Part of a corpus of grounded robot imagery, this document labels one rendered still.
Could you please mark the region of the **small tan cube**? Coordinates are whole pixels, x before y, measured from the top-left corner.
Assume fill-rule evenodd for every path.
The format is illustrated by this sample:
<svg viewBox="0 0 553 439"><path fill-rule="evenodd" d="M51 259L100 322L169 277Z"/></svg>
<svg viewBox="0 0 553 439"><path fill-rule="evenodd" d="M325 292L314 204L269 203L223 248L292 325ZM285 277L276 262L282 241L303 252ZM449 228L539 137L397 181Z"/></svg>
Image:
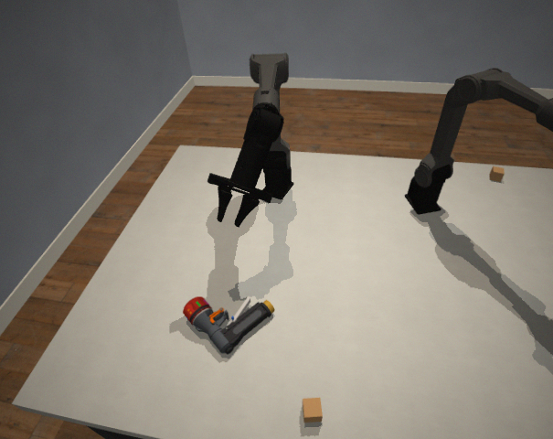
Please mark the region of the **small tan cube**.
<svg viewBox="0 0 553 439"><path fill-rule="evenodd" d="M323 418L321 399L303 399L303 415L305 423L321 422Z"/></svg>
<svg viewBox="0 0 553 439"><path fill-rule="evenodd" d="M493 166L490 172L490 180L501 182L505 171L502 167Z"/></svg>

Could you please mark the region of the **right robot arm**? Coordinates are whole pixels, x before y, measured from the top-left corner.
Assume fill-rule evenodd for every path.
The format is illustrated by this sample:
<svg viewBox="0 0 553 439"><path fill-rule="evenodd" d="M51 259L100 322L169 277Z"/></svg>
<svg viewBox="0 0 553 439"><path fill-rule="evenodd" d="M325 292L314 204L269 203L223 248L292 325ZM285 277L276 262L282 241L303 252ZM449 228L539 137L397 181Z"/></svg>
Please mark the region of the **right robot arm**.
<svg viewBox="0 0 553 439"><path fill-rule="evenodd" d="M263 191L277 199L283 199L294 184L290 146L281 139L284 119L280 114L280 87L288 80L288 66L287 53L284 56L251 54L250 76L255 83L260 82L260 88L254 93L253 109L243 138L245 144L238 157L243 164L263 169Z"/></svg>

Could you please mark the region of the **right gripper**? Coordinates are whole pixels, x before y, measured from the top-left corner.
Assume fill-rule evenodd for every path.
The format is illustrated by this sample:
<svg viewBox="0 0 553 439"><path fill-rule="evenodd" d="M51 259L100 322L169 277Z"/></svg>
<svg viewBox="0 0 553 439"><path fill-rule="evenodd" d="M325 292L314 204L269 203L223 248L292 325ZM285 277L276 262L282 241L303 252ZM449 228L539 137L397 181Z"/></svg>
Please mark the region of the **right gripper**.
<svg viewBox="0 0 553 439"><path fill-rule="evenodd" d="M247 215L259 205L259 199L271 203L272 194L255 188L261 174L261 169L248 166L237 160L231 178L221 177L214 174L209 174L207 182L218 186L218 217L217 220L222 222L227 206L232 198L231 190L239 192L243 195L239 213L235 219L236 227L239 227L241 222ZM235 189L234 187L238 188ZM241 190L244 191L241 191ZM247 191L247 192L245 192ZM248 193L249 192L249 193Z"/></svg>

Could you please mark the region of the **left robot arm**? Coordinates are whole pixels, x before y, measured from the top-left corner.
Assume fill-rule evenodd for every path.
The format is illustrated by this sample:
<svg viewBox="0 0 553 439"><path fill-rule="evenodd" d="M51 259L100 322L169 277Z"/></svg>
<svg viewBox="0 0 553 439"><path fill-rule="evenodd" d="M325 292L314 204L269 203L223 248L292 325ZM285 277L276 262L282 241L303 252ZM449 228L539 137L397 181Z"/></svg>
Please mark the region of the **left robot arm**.
<svg viewBox="0 0 553 439"><path fill-rule="evenodd" d="M489 69L456 79L453 86L446 94L431 151L420 161L405 194L417 214L441 210L437 201L453 173L451 153L468 104L504 99L534 113L537 123L553 132L553 98L545 98L508 72Z"/></svg>

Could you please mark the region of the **grey hose nozzle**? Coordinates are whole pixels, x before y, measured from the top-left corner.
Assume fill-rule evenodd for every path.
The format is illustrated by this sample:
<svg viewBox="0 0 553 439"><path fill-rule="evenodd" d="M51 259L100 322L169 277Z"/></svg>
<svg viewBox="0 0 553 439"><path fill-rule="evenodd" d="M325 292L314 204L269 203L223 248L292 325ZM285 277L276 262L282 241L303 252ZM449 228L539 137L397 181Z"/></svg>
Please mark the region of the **grey hose nozzle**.
<svg viewBox="0 0 553 439"><path fill-rule="evenodd" d="M258 302L244 313L249 304L250 297L248 296L224 329L220 326L226 319L229 320L229 312L227 310L224 312L221 307L214 313L211 306L201 296L191 299L185 305L183 314L199 332L208 334L221 353L228 355L245 335L275 311L273 305L265 300L261 303Z"/></svg>

